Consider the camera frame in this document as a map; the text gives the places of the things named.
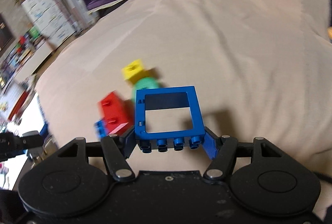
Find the red long toy brick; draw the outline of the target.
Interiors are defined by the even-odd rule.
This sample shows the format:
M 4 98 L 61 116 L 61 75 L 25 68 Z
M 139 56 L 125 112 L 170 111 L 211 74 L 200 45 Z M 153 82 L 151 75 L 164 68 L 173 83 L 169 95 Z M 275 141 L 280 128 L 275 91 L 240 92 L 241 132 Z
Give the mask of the red long toy brick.
M 134 125 L 131 102 L 124 101 L 118 92 L 110 92 L 99 101 L 98 106 L 106 134 L 121 136 Z

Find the white wall plug charger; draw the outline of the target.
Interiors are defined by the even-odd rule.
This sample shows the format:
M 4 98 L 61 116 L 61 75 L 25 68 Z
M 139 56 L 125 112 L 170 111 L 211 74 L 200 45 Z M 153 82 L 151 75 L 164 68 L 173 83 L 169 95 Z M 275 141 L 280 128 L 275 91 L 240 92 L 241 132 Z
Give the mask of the white wall plug charger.
M 40 161 L 43 161 L 46 158 L 47 152 L 46 152 L 45 147 L 41 146 L 41 147 L 38 147 L 38 148 L 28 149 L 26 151 L 26 155 L 34 163 L 38 163 Z

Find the blue square frame brick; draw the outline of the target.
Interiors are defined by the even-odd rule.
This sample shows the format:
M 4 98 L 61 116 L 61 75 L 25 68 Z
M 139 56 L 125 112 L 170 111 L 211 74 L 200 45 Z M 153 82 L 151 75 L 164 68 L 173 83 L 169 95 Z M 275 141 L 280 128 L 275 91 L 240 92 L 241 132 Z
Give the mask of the blue square frame brick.
M 195 87 L 137 90 L 134 132 L 143 153 L 198 148 L 205 129 Z

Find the white drawer cabinet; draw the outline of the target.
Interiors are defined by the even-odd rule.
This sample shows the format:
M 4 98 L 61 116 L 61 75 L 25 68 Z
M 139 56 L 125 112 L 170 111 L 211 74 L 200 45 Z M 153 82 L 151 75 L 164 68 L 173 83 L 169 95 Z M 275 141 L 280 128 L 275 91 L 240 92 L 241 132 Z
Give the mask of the white drawer cabinet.
M 21 7 L 38 32 L 59 47 L 75 34 L 60 0 L 24 0 Z

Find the green round toy piece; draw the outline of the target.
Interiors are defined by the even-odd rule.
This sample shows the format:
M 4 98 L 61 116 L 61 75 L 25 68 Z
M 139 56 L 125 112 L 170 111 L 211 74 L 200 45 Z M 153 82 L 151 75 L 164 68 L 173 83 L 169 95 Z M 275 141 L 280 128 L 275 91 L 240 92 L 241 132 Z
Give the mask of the green round toy piece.
M 138 80 L 132 88 L 132 98 L 136 97 L 136 91 L 137 90 L 143 90 L 143 89 L 155 89 L 155 88 L 159 88 L 160 85 L 157 81 L 157 79 L 153 78 L 153 77 L 145 77 L 142 78 L 140 80 Z

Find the blue toy brick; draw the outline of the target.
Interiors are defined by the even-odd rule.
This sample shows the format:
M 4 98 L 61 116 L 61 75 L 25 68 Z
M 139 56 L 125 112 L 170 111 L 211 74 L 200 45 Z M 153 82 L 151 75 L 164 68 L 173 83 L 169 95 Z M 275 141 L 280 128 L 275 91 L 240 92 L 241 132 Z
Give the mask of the blue toy brick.
M 101 140 L 102 138 L 104 138 L 108 135 L 107 128 L 102 119 L 95 122 L 94 127 L 95 127 L 95 131 L 96 131 L 96 134 L 97 134 L 97 137 L 99 140 Z

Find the beige blanket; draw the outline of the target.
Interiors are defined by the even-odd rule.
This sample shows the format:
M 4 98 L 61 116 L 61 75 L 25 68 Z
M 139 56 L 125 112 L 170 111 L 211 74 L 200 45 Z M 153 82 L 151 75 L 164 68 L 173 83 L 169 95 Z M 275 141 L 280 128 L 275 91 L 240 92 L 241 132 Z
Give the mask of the beige blanket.
M 331 174 L 331 0 L 129 0 L 71 42 L 37 83 L 57 144 L 96 141 L 98 102 L 140 59 L 166 87 L 194 86 L 205 125 L 264 137 Z

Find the small yellow cube brick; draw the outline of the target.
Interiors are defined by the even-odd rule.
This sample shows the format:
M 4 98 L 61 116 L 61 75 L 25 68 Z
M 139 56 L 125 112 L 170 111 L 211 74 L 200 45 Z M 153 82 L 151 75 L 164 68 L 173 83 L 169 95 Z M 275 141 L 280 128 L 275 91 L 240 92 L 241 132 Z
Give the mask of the small yellow cube brick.
M 146 71 L 142 61 L 137 59 L 122 68 L 122 75 L 124 80 L 127 82 L 130 82 L 131 84 L 137 83 L 140 79 L 146 76 Z

